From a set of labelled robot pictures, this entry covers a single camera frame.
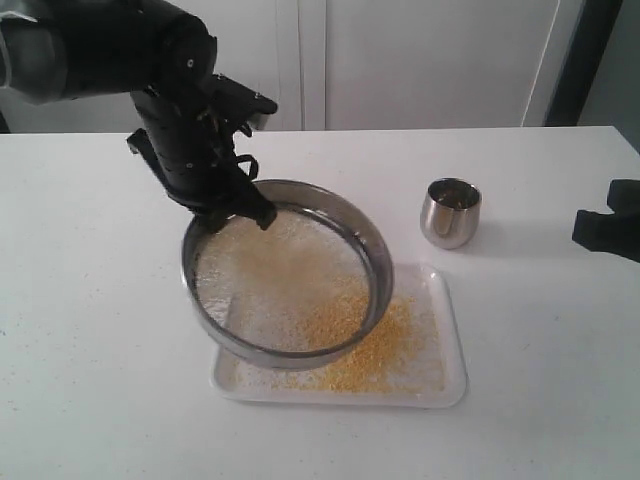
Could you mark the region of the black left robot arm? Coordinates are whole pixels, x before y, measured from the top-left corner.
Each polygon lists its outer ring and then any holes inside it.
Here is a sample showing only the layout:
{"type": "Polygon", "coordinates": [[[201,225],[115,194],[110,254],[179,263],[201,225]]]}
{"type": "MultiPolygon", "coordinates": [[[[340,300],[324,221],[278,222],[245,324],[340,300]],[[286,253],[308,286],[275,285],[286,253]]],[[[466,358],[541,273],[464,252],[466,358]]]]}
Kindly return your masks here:
{"type": "Polygon", "coordinates": [[[259,166],[235,151],[277,104],[215,72],[217,40],[166,1],[5,1],[1,85],[34,104],[126,93],[142,120],[127,140],[176,203],[269,227],[259,166]]]}

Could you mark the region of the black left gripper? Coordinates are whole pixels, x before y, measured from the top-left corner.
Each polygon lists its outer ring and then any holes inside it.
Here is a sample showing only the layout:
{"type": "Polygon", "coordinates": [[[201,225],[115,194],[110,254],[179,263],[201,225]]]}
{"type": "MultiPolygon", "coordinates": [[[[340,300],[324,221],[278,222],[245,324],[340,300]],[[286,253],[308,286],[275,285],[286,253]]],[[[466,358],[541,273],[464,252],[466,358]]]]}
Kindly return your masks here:
{"type": "Polygon", "coordinates": [[[224,229],[234,214],[246,215],[266,231],[277,208],[253,184],[258,162],[238,156],[230,136],[216,130],[210,115],[199,119],[182,113],[170,101],[135,91],[131,94],[143,127],[127,138],[168,196],[197,216],[206,234],[224,229]]]}

